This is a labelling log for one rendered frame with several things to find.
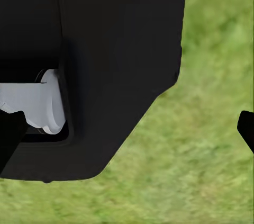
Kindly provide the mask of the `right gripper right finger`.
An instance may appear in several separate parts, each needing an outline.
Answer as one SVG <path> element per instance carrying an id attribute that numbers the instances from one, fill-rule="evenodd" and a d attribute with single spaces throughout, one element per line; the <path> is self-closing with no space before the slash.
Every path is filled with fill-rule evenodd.
<path id="1" fill-rule="evenodd" d="M 254 113 L 242 111 L 239 116 L 237 129 L 254 153 Z"/>

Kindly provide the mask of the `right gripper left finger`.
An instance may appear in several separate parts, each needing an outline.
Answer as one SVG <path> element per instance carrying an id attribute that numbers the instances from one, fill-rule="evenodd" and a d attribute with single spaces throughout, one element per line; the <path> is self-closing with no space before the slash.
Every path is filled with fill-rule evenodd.
<path id="1" fill-rule="evenodd" d="M 27 130 L 28 127 L 23 111 L 0 117 L 0 174 Z"/>

